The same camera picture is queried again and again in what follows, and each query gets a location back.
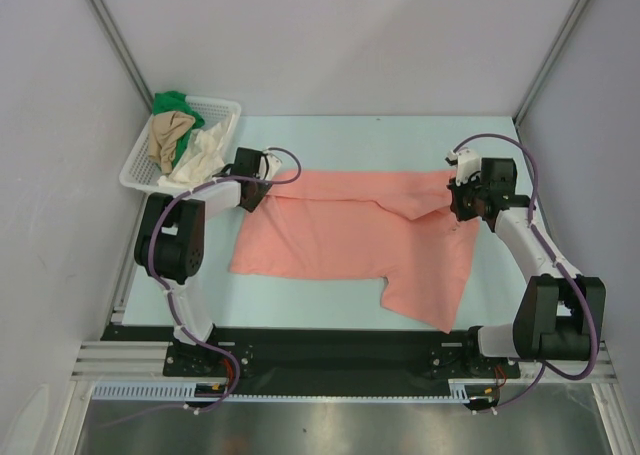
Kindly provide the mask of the pink t shirt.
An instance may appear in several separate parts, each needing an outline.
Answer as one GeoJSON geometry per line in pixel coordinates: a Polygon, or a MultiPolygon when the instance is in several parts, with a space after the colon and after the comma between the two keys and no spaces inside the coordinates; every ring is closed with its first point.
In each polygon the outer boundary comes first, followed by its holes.
{"type": "Polygon", "coordinates": [[[448,333],[479,231],[450,210],[449,171],[306,171],[246,215],[230,270],[301,280],[383,279],[383,308],[448,333]]]}

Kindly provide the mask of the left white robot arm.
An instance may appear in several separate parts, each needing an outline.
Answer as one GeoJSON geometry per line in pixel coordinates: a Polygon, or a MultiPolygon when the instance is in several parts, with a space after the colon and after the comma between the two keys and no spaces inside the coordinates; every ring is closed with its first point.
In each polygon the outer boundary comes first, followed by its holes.
{"type": "Polygon", "coordinates": [[[176,196],[155,192],[147,198],[134,260],[167,301],[176,354],[199,374],[214,372],[221,362],[220,349],[209,343],[215,324],[204,313],[202,297],[188,289],[204,261],[206,221],[235,208],[254,212],[281,166],[272,149],[241,147],[235,160],[204,184],[176,196]]]}

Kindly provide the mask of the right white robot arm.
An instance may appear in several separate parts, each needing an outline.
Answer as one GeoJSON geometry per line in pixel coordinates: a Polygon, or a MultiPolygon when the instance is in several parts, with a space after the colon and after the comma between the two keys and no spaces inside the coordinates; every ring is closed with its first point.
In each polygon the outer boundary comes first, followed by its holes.
{"type": "Polygon", "coordinates": [[[447,188],[460,222],[484,221],[507,247],[526,282],[512,323],[482,326],[461,351],[463,368],[484,376],[498,358],[537,361],[571,381],[593,371],[606,300],[598,277],[583,275],[560,253],[536,214],[531,197],[516,191],[509,158],[483,158],[467,148],[446,157],[455,170],[447,188]]]}

